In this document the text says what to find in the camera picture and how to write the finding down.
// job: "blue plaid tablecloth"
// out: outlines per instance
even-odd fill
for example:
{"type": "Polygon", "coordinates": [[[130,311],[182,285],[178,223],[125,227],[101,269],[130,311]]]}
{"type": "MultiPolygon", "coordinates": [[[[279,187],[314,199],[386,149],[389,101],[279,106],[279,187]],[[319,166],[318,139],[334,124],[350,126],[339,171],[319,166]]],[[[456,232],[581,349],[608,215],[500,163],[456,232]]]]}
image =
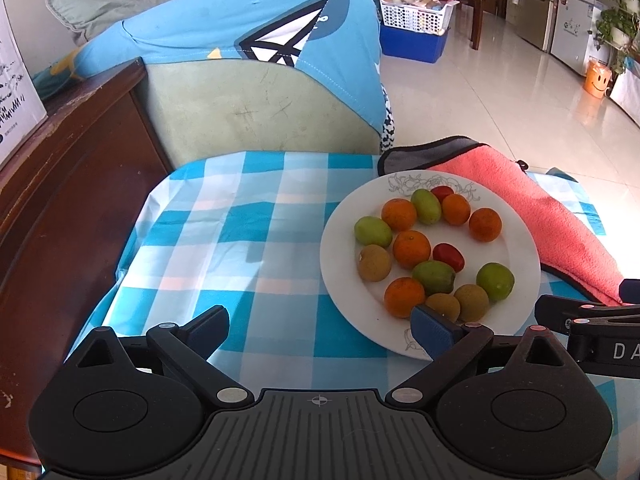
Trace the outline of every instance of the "blue plaid tablecloth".
{"type": "MultiPolygon", "coordinates": [[[[370,155],[246,152],[180,168],[146,200],[117,283],[78,341],[102,324],[141,335],[222,304],[230,333],[210,362],[254,394],[377,388],[384,396],[425,362],[389,352],[354,329],[327,294],[319,262],[327,219],[351,191],[377,177],[376,163],[370,155]]],[[[605,235],[579,184],[531,177],[605,235]]],[[[582,298],[545,272],[540,294],[582,298]]],[[[531,316],[525,326],[533,323],[531,316]]],[[[607,479],[637,480],[640,381],[592,380],[614,415],[598,471],[607,479]]]]}

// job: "ribbed black surface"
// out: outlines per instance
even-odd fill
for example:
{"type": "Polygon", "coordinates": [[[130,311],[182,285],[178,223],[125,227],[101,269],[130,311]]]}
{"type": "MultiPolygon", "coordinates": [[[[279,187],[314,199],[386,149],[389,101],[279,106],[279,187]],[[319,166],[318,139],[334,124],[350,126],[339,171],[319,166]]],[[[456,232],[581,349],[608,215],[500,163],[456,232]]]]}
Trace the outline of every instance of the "ribbed black surface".
{"type": "MultiPolygon", "coordinates": [[[[64,478],[47,474],[46,480],[64,478]]],[[[462,462],[426,418],[373,392],[267,391],[216,415],[188,453],[140,480],[496,480],[462,462]]],[[[583,472],[564,480],[596,480],[583,472]]]]}

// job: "white freezer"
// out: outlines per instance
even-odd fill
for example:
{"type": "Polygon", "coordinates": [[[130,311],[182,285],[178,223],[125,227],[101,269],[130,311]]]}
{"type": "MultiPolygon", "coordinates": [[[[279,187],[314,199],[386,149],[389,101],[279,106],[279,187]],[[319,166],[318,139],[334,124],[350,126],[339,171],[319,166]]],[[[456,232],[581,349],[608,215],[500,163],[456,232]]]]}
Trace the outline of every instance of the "white freezer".
{"type": "Polygon", "coordinates": [[[596,0],[558,0],[558,18],[551,54],[580,75],[586,75],[591,57],[609,62],[610,49],[595,46],[596,22],[605,6],[596,0]]]}

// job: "white plate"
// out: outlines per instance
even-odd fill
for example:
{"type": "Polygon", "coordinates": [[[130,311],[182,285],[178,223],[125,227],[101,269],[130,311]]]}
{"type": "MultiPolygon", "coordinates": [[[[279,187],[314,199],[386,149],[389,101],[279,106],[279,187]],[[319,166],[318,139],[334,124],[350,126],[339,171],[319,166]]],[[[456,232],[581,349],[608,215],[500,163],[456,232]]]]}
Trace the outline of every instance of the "white plate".
{"type": "Polygon", "coordinates": [[[364,283],[356,269],[362,246],[356,241],[353,226],[363,216],[380,216],[382,206],[398,197],[410,198],[416,189],[449,186],[469,200],[472,210],[490,207],[502,218],[502,233],[491,243],[476,242],[468,226],[453,227],[441,220],[425,226],[418,222],[412,229],[423,232],[431,247],[446,242],[465,258],[465,268],[456,275],[454,290],[475,283],[478,270],[486,263],[503,264],[515,276],[513,292],[491,307],[481,322],[496,334],[514,335],[526,322],[540,290],[540,260],[527,226],[503,199],[471,180],[439,171],[401,171],[379,177],[353,191],[329,218],[320,243],[320,269],[327,291],[342,315],[360,333],[393,352],[428,360],[430,357],[415,342],[409,321],[391,316],[382,298],[394,279],[410,272],[394,263],[389,276],[379,283],[364,283]]]}

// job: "crosshair marking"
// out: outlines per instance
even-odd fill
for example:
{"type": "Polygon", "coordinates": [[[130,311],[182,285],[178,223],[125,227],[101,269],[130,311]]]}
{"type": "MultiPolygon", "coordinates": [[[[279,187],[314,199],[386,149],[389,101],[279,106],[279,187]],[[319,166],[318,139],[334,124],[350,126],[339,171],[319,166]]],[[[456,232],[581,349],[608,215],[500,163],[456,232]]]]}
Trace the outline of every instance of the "crosshair marking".
{"type": "Polygon", "coordinates": [[[309,401],[314,403],[316,406],[324,406],[326,403],[331,402],[331,399],[327,399],[322,395],[317,395],[313,399],[309,399],[309,401]]]}

